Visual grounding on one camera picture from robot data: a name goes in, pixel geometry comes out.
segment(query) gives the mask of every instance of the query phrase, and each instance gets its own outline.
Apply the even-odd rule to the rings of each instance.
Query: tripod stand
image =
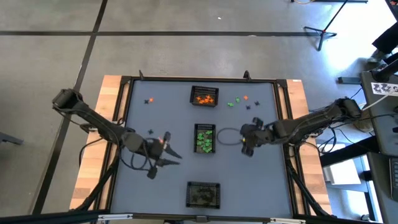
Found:
[[[321,49],[322,49],[323,38],[325,37],[325,35],[328,35],[326,37],[334,37],[337,35],[337,33],[327,32],[326,30],[329,28],[330,24],[335,20],[336,16],[338,15],[338,13],[341,11],[341,9],[344,7],[344,5],[347,2],[348,2],[348,0],[344,1],[344,3],[339,8],[339,10],[336,12],[335,16],[333,16],[333,18],[331,18],[331,21],[328,23],[328,25],[323,30],[312,28],[312,27],[307,27],[307,26],[304,27],[304,29],[310,29],[310,30],[320,32],[320,34],[318,33],[321,36],[321,39],[320,39],[319,45],[318,45],[318,51],[321,51]]]

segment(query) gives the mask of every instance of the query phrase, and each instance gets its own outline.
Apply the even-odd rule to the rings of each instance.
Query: orange object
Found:
[[[197,102],[200,104],[208,104],[208,103],[213,103],[214,99],[210,95],[206,95],[206,97],[203,99],[202,97],[198,96],[196,97]]]

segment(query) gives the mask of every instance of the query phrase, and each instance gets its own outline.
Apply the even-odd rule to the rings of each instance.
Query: concrete floor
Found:
[[[92,31],[101,0],[3,0],[0,30]],[[341,3],[307,5],[288,0],[113,0],[101,31],[205,30],[302,32],[324,28]],[[81,92],[95,106],[103,75],[217,76],[302,79],[310,109],[351,96],[353,85],[340,76],[358,77],[370,69],[371,42],[395,22],[384,0],[348,3],[321,52],[316,37],[97,37]],[[0,35],[0,131],[25,140],[0,144],[0,216],[29,213],[61,117],[51,99],[73,87],[89,37]],[[355,98],[364,103],[362,93]],[[352,141],[368,134],[345,126]],[[320,139],[328,139],[325,133]],[[338,133],[339,141],[345,141]],[[78,173],[78,151],[86,135],[71,125],[63,145],[44,212],[66,211]]]

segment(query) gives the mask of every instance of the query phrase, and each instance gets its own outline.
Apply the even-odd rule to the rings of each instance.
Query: black clip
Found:
[[[245,78],[247,82],[251,81],[251,77],[250,77],[249,71],[247,71],[247,70],[244,71],[243,78]]]
[[[139,72],[139,78],[141,79],[141,81],[143,81],[144,80],[144,74],[142,74],[141,70],[138,70],[138,72]]]

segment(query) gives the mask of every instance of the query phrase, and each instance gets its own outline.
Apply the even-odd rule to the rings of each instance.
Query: black wire basket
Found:
[[[190,103],[196,106],[217,106],[218,88],[192,86]]]
[[[186,206],[220,209],[220,184],[188,182]]]
[[[216,153],[216,125],[195,124],[193,151],[203,154]]]

